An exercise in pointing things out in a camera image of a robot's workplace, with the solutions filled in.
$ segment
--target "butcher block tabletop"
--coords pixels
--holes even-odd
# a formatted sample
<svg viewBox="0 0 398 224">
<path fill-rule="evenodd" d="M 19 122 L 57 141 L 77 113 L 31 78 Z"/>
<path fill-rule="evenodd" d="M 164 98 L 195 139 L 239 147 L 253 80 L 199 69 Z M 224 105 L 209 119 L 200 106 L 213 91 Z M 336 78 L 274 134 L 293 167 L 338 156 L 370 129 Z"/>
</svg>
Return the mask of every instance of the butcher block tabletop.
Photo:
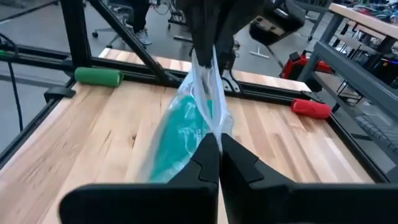
<svg viewBox="0 0 398 224">
<path fill-rule="evenodd" d="M 100 57 L 142 63 L 134 53 L 105 49 Z M 189 62 L 154 57 L 165 68 Z M 246 72 L 236 79 L 291 90 L 301 82 Z M 122 82 L 118 88 L 76 84 L 0 170 L 0 223 L 60 223 L 58 205 L 85 184 L 137 182 L 152 135 L 176 89 Z M 227 98 L 233 137 L 296 182 L 372 182 L 323 120 L 288 106 Z M 227 223 L 220 194 L 218 223 Z"/>
</svg>

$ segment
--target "red cylinder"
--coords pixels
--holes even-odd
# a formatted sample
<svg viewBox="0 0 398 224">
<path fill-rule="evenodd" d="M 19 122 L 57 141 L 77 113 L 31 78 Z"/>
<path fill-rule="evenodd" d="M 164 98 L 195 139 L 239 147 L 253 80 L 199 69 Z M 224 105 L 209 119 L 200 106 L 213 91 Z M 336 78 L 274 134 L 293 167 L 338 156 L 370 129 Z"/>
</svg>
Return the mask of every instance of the red cylinder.
<svg viewBox="0 0 398 224">
<path fill-rule="evenodd" d="M 303 114 L 317 119 L 325 119 L 331 115 L 331 107 L 315 101 L 294 99 L 291 105 L 294 113 Z"/>
</svg>

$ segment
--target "teal cloth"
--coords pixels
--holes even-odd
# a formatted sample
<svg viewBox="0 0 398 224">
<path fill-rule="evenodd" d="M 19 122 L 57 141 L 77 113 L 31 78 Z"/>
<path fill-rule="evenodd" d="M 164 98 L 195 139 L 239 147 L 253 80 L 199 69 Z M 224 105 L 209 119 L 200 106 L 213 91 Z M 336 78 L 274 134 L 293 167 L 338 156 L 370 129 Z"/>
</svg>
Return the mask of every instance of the teal cloth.
<svg viewBox="0 0 398 224">
<path fill-rule="evenodd" d="M 211 100 L 207 103 L 212 114 Z M 192 96 L 182 98 L 169 112 L 155 153 L 150 182 L 168 182 L 180 172 L 209 131 Z"/>
</svg>

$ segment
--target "shoe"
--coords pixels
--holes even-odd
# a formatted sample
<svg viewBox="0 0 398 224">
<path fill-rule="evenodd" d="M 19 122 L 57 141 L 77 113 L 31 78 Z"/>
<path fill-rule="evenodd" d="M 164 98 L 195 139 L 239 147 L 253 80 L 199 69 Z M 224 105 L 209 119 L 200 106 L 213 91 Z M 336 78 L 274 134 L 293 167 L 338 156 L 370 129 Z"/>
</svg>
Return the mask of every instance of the shoe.
<svg viewBox="0 0 398 224">
<path fill-rule="evenodd" d="M 136 33 L 136 36 L 143 45 L 152 44 L 152 42 L 148 40 L 148 35 L 146 34 L 145 30 L 141 30 L 140 32 Z"/>
<path fill-rule="evenodd" d="M 132 24 L 127 21 L 127 19 L 124 20 L 124 26 L 127 27 L 128 29 L 132 29 Z"/>
</svg>

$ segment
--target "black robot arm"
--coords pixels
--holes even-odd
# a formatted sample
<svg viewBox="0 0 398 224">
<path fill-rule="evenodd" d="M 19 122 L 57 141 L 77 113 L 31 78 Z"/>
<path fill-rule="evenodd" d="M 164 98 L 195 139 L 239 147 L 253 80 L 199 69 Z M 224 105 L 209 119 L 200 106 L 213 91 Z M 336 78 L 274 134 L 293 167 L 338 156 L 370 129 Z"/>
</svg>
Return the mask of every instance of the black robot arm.
<svg viewBox="0 0 398 224">
<path fill-rule="evenodd" d="M 304 25 L 305 11 L 293 0 L 177 0 L 189 26 L 198 63 L 210 67 L 233 48 L 233 35 L 251 22 L 250 35 L 264 45 L 278 42 Z"/>
</svg>

